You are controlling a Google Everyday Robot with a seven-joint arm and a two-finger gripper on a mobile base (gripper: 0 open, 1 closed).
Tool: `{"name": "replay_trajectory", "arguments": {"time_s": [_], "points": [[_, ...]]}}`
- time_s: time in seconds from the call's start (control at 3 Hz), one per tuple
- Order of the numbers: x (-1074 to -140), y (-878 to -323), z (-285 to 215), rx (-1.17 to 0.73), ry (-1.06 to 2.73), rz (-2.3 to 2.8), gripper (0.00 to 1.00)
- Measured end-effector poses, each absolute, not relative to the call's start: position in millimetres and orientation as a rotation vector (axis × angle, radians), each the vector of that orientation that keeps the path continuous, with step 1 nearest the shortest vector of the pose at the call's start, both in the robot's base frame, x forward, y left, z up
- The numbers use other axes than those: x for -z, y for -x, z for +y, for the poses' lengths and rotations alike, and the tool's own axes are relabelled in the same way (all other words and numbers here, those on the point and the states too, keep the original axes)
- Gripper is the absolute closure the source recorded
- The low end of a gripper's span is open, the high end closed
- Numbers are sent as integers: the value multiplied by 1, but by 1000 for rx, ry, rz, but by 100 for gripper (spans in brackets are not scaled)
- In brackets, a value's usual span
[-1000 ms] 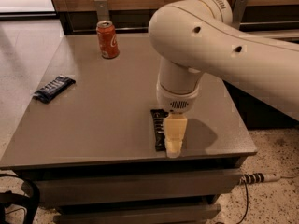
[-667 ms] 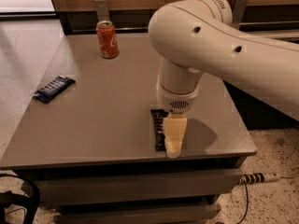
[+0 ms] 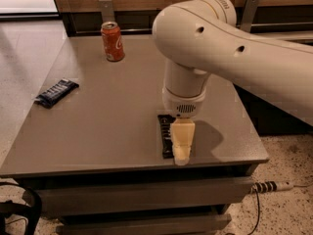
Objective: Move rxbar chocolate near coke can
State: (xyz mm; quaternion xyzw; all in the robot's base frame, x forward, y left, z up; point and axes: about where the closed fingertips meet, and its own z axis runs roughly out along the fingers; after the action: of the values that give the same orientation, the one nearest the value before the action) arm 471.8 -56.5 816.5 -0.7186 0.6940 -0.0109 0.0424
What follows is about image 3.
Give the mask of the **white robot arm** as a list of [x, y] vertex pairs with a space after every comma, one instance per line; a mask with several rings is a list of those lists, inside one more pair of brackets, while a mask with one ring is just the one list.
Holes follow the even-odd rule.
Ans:
[[195, 123], [208, 78], [216, 74], [313, 124], [313, 48], [236, 28], [230, 0], [191, 0], [164, 8], [153, 39], [166, 58], [162, 87], [174, 162], [190, 161]]

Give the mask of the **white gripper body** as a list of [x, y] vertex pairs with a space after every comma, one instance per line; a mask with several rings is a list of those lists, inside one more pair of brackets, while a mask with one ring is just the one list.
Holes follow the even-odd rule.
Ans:
[[191, 98], [179, 97], [166, 88], [162, 89], [162, 101], [167, 112], [174, 118], [192, 118], [196, 116], [205, 99], [206, 91], [200, 95]]

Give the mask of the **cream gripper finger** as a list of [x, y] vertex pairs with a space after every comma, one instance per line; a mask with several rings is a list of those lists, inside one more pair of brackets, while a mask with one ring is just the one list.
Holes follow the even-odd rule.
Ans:
[[177, 165], [186, 165], [190, 160], [195, 128], [190, 118], [177, 118], [170, 124], [172, 152]]

